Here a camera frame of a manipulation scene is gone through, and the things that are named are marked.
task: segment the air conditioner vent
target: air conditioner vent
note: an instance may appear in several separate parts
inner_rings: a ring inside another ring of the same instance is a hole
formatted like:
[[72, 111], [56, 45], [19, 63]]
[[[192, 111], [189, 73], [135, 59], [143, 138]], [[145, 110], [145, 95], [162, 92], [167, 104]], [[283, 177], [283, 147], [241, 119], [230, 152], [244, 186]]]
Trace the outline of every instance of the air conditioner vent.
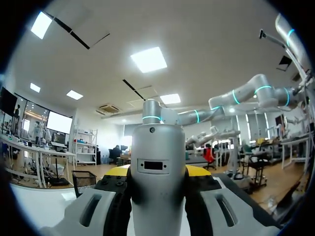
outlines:
[[99, 113], [109, 113], [109, 114], [116, 114], [118, 112], [120, 112], [121, 110], [112, 105], [112, 104], [105, 104], [105, 105], [102, 105], [98, 108], [98, 112]]

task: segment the yellow panel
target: yellow panel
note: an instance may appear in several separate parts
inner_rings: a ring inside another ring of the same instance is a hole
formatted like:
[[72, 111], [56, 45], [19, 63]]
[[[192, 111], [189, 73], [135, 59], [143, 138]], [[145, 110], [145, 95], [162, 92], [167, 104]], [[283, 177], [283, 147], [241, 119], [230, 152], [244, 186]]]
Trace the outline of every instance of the yellow panel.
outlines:
[[[130, 165], [118, 166], [110, 169], [105, 174], [108, 176], [127, 176]], [[201, 167], [186, 165], [189, 176], [210, 176], [211, 173]]]
[[127, 171], [130, 165], [117, 166], [110, 169], [105, 174], [108, 176], [127, 176]]
[[189, 176], [210, 176], [211, 173], [201, 167], [186, 165]]

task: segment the office chair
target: office chair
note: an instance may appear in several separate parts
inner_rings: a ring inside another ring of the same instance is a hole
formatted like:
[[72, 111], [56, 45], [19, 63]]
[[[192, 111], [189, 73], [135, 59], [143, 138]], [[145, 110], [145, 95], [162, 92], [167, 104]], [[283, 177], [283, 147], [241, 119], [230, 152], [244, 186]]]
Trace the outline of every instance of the office chair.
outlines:
[[212, 155], [212, 148], [209, 144], [206, 144], [206, 147], [203, 150], [203, 158], [205, 158], [208, 164], [206, 166], [203, 166], [202, 168], [206, 170], [209, 170], [209, 168], [213, 168], [214, 170], [216, 170], [216, 167], [212, 165], [212, 163], [214, 163], [215, 161], [215, 158]]

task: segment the monitor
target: monitor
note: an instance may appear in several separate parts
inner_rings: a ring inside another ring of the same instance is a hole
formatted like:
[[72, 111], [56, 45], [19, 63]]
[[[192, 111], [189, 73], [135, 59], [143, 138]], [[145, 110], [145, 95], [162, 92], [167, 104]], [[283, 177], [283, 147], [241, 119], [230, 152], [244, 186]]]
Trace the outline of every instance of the monitor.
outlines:
[[0, 110], [7, 113], [10, 116], [14, 115], [14, 108], [17, 101], [17, 97], [11, 94], [8, 90], [2, 87], [0, 92]]
[[53, 133], [52, 141], [58, 144], [65, 143], [65, 134], [62, 133]]
[[72, 118], [65, 117], [55, 112], [49, 112], [47, 129], [52, 129], [65, 134], [70, 133]]
[[128, 146], [120, 145], [120, 150], [125, 151], [128, 148]]

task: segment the large screen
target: large screen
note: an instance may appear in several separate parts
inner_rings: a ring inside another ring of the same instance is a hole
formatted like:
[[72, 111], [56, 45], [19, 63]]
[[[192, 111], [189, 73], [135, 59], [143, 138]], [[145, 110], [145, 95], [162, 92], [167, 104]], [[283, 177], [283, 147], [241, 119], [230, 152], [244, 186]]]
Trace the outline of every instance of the large screen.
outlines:
[[65, 134], [70, 133], [72, 118], [59, 115], [54, 112], [49, 112], [47, 128], [62, 132]]
[[3, 110], [3, 112], [7, 113], [10, 116], [13, 116], [16, 100], [16, 96], [14, 96], [4, 87], [2, 87], [0, 92], [0, 110]]

